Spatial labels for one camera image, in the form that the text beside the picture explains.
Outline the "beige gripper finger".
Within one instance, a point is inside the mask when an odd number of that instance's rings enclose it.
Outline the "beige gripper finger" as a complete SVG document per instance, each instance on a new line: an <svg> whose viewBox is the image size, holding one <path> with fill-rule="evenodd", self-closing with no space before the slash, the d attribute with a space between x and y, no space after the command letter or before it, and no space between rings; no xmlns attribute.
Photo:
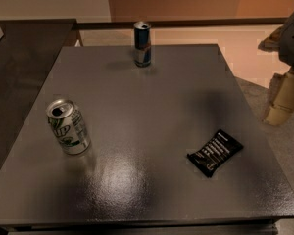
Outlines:
<svg viewBox="0 0 294 235"><path fill-rule="evenodd" d="M285 74L276 73L269 84L263 122L278 126L294 113L294 68Z"/></svg>

